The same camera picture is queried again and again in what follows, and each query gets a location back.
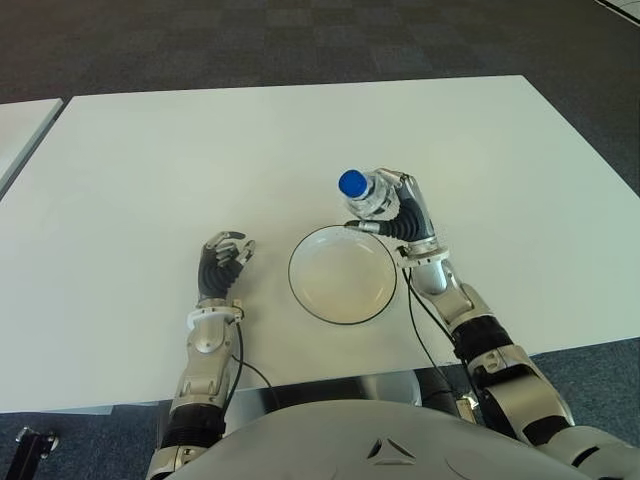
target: blue bottle cap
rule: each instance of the blue bottle cap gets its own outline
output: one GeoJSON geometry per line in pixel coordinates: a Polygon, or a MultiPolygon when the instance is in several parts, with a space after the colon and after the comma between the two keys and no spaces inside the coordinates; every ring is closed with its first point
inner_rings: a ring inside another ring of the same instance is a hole
{"type": "Polygon", "coordinates": [[[347,170],[338,181],[338,188],[349,198],[357,198],[367,191],[367,177],[357,170],[347,170]]]}

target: black object on floor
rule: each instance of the black object on floor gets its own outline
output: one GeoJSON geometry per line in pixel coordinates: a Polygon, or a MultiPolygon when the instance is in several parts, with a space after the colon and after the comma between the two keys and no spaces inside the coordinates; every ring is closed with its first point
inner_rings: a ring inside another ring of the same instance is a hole
{"type": "Polygon", "coordinates": [[[20,431],[16,441],[18,448],[5,480],[31,480],[40,460],[47,458],[58,445],[55,433],[39,433],[29,427],[20,431]]]}

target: robotic hand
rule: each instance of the robotic hand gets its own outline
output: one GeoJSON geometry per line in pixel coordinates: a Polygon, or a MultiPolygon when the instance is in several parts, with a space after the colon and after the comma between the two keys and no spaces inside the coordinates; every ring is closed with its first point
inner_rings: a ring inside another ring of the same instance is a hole
{"type": "Polygon", "coordinates": [[[239,322],[244,316],[240,302],[229,305],[227,296],[255,250],[253,240],[238,248],[236,240],[244,238],[239,232],[221,232],[202,247],[199,300],[187,316],[189,360],[159,449],[151,459],[149,480],[165,478],[195,460],[224,434],[224,416],[233,394],[227,367],[236,333],[242,341],[239,322]]]}

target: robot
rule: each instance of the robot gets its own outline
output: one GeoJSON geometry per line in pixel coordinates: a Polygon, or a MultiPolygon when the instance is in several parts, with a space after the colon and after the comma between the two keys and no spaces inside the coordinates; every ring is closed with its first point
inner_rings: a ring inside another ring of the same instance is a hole
{"type": "Polygon", "coordinates": [[[202,248],[200,297],[187,318],[188,363],[147,479],[640,480],[640,450],[576,426],[549,380],[456,276],[416,179],[376,173],[393,186],[397,215],[345,226],[403,242],[398,251],[410,292],[436,311],[487,427],[401,403],[338,400],[278,410],[223,438],[239,378],[230,388],[228,365],[234,341],[242,342],[244,316],[240,302],[227,297],[255,243],[240,249],[243,234],[222,232],[202,248]]]}

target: plastic water bottle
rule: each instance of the plastic water bottle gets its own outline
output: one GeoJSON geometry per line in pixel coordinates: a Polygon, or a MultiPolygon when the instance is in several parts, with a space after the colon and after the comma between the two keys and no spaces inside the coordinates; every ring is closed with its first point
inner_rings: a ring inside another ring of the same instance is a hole
{"type": "Polygon", "coordinates": [[[398,214],[398,196],[384,177],[376,172],[347,170],[338,182],[347,199],[347,208],[363,220],[390,220],[398,214]]]}

